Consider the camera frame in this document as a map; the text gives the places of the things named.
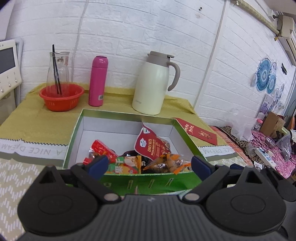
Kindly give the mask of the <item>red sausage snack packet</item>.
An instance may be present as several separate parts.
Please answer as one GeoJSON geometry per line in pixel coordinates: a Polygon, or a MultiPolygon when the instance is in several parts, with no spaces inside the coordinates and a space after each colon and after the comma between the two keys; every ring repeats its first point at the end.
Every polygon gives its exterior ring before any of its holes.
{"type": "Polygon", "coordinates": [[[88,157],[83,161],[83,164],[90,164],[96,157],[107,156],[108,159],[117,158],[118,155],[112,149],[107,147],[101,140],[95,140],[88,152],[88,157]]]}

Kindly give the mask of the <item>orange clear nut packet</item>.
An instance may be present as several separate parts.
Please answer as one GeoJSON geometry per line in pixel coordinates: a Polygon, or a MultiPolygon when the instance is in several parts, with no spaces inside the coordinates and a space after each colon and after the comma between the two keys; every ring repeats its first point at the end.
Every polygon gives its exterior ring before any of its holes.
{"type": "Polygon", "coordinates": [[[191,171],[191,161],[184,155],[163,154],[143,168],[144,172],[173,173],[191,171]]]}

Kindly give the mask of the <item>red daily nuts bag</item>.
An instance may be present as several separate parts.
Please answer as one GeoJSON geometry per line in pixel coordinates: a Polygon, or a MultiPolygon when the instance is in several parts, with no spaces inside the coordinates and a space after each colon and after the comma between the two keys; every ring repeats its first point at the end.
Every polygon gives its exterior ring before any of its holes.
{"type": "Polygon", "coordinates": [[[170,143],[158,137],[156,133],[145,124],[142,124],[142,129],[134,144],[134,150],[152,161],[159,158],[161,155],[171,153],[170,143]]]}

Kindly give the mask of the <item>orange green snack packet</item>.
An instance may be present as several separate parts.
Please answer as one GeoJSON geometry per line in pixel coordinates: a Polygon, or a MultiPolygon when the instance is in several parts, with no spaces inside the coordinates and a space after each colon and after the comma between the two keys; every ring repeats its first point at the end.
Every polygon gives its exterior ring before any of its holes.
{"type": "Polygon", "coordinates": [[[125,164],[124,157],[117,157],[117,158],[110,159],[106,173],[118,174],[118,175],[139,174],[137,168],[132,168],[131,166],[128,166],[125,164]]]}

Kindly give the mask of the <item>white power strip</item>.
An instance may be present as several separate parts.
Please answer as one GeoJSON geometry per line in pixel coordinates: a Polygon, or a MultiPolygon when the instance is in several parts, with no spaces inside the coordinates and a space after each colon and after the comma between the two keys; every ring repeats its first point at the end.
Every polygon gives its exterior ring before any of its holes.
{"type": "Polygon", "coordinates": [[[276,163],[272,160],[272,158],[267,154],[267,152],[262,148],[256,148],[254,150],[255,154],[259,156],[261,161],[268,167],[275,168],[276,163]]]}

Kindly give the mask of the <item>red envelope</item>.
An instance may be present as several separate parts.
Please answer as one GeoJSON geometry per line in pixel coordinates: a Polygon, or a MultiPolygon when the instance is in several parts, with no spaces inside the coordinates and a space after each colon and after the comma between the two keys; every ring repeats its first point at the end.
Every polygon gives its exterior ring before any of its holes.
{"type": "Polygon", "coordinates": [[[196,137],[196,138],[203,140],[204,142],[207,142],[207,143],[212,144],[214,146],[216,146],[218,144],[216,134],[209,132],[203,128],[200,128],[196,125],[193,125],[193,124],[191,124],[185,120],[182,120],[180,118],[175,118],[175,120],[182,126],[182,128],[185,130],[185,132],[188,135],[196,137]]]}

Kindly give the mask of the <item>green cardboard box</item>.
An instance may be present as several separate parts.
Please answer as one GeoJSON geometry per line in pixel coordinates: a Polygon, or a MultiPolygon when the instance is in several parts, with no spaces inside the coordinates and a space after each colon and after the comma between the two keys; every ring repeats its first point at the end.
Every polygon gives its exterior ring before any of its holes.
{"type": "MultiPolygon", "coordinates": [[[[142,126],[169,142],[172,154],[186,158],[201,156],[197,145],[174,118],[162,118],[131,113],[83,109],[74,127],[67,149],[64,169],[84,161],[95,140],[102,141],[117,155],[133,151],[142,126]]],[[[193,172],[156,174],[105,174],[100,183],[119,195],[132,193],[138,188],[141,194],[164,194],[192,189],[201,183],[193,172]]]]}

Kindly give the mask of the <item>chevron beige table mat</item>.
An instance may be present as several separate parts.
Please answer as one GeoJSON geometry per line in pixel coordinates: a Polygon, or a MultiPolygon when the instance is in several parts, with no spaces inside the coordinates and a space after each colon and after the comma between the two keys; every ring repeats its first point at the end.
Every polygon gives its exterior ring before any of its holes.
{"type": "MultiPolygon", "coordinates": [[[[1,140],[1,233],[16,240],[23,233],[16,209],[25,191],[46,165],[68,169],[88,157],[93,137],[81,137],[69,146],[1,140]]],[[[183,193],[201,180],[193,172],[175,174],[105,175],[100,181],[121,196],[134,193],[183,193]]]]}

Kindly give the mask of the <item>yellow cloth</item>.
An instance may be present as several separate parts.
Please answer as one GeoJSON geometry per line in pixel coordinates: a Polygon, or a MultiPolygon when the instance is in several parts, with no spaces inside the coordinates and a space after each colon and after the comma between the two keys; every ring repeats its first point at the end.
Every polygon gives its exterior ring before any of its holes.
{"type": "MultiPolygon", "coordinates": [[[[139,114],[132,108],[134,94],[132,88],[106,87],[103,106],[96,108],[88,105],[89,84],[75,84],[83,87],[85,92],[80,97],[78,105],[66,112],[53,112],[46,108],[43,99],[39,96],[40,90],[46,86],[45,83],[32,89],[1,125],[1,138],[40,144],[68,145],[74,126],[84,108],[139,114]]],[[[183,98],[167,95],[160,114],[155,117],[180,118],[215,133],[197,116],[189,101],[183,98]]]]}

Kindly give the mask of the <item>red plastic basket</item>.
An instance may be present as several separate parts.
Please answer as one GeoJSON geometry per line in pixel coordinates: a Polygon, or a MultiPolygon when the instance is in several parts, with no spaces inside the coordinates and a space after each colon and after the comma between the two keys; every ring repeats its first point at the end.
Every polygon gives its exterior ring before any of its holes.
{"type": "Polygon", "coordinates": [[[84,88],[77,84],[69,84],[68,86],[68,96],[48,95],[46,87],[40,90],[39,96],[44,100],[48,110],[64,112],[72,110],[78,105],[79,99],[84,93],[84,88]]]}

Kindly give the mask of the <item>black straw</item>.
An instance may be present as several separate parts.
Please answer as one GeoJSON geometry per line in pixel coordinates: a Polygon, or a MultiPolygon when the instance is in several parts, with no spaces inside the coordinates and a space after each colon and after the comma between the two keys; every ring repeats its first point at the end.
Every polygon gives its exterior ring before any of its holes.
{"type": "Polygon", "coordinates": [[[53,60],[53,70],[54,70],[54,79],[55,79],[55,86],[58,95],[62,95],[62,88],[60,84],[59,72],[57,67],[56,61],[56,54],[55,54],[55,45],[52,45],[52,60],[53,60]]]}

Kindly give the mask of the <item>cream thermos jug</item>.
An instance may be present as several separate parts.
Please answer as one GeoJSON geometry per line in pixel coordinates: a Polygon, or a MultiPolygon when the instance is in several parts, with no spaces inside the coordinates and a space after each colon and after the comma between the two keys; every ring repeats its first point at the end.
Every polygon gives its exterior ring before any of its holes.
{"type": "Polygon", "coordinates": [[[178,64],[171,62],[173,55],[151,51],[137,78],[132,101],[134,110],[148,115],[161,112],[165,95],[172,91],[180,78],[178,64]]]}

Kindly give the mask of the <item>glass carafe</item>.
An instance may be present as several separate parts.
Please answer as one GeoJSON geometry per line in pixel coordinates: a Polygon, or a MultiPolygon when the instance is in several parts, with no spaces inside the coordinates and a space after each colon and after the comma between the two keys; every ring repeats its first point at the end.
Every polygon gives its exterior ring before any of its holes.
{"type": "Polygon", "coordinates": [[[69,54],[70,52],[50,53],[46,86],[46,93],[49,97],[67,97],[70,94],[69,54]]]}

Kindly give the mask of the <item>white screen appliance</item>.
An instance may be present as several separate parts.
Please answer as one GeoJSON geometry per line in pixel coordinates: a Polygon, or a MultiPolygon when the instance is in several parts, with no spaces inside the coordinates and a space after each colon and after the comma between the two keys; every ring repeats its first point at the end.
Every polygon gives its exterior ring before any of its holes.
{"type": "Polygon", "coordinates": [[[23,40],[21,38],[1,41],[1,123],[21,102],[21,59],[23,40]]]}

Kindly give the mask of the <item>blue wall decoration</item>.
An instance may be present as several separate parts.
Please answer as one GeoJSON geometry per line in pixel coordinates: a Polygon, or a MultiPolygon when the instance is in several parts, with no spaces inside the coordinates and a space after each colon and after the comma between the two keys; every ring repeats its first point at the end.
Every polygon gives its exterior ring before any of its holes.
{"type": "Polygon", "coordinates": [[[272,61],[268,57],[263,58],[257,66],[250,86],[255,87],[259,92],[266,91],[269,95],[273,94],[276,87],[277,70],[276,61],[272,61]]]}

